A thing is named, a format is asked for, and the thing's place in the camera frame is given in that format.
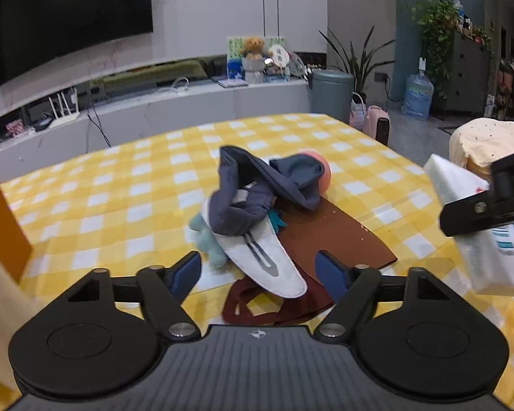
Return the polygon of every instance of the storage cabinet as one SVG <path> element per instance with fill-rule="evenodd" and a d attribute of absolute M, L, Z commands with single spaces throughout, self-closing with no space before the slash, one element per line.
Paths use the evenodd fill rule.
<path fill-rule="evenodd" d="M 447 99 L 436 98 L 436 108 L 443 111 L 483 113 L 491 53 L 485 46 L 456 33 L 448 63 L 451 79 L 444 84 Z"/>

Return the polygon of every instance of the wall socket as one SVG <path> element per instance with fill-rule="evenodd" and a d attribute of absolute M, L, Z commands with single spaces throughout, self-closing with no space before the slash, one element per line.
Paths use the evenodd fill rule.
<path fill-rule="evenodd" d="M 388 79 L 389 75 L 387 73 L 375 73 L 376 82 L 386 82 Z"/>

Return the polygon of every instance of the trash can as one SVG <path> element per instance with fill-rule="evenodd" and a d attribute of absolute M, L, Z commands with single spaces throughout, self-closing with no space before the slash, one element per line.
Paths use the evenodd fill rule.
<path fill-rule="evenodd" d="M 336 70 L 315 70 L 308 84 L 312 91 L 311 111 L 348 124 L 354 76 Z"/>

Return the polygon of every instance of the table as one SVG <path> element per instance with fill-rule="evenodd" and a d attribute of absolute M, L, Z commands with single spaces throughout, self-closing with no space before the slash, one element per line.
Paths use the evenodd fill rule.
<path fill-rule="evenodd" d="M 131 276 L 151 264 L 171 266 L 195 248 L 187 224 L 217 188 L 221 145 L 270 159 L 312 148 L 328 160 L 326 196 L 379 236 L 399 258 L 383 273 L 424 266 L 502 329 L 510 361 L 496 390 L 514 404 L 514 298 L 475 295 L 454 241 L 439 230 L 440 204 L 421 167 L 325 115 L 286 114 L 200 125 L 71 159 L 3 184 L 34 245 L 20 286 L 49 302 L 94 267 Z M 183 304 L 205 332 L 222 323 L 230 284 L 242 274 L 204 261 Z M 277 304 L 260 296 L 268 311 Z M 138 313 L 136 304 L 119 304 Z M 397 304 L 382 304 L 379 313 Z M 317 317 L 309 323 L 319 323 Z"/>

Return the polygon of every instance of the light green plush toy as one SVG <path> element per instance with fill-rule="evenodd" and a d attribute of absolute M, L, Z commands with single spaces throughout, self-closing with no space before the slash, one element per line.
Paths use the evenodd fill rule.
<path fill-rule="evenodd" d="M 208 261 L 214 268 L 224 268 L 228 257 L 213 236 L 211 229 L 208 227 L 201 214 L 196 214 L 196 216 L 190 220 L 188 226 L 191 230 L 198 232 L 196 236 L 196 248 L 208 254 Z"/>

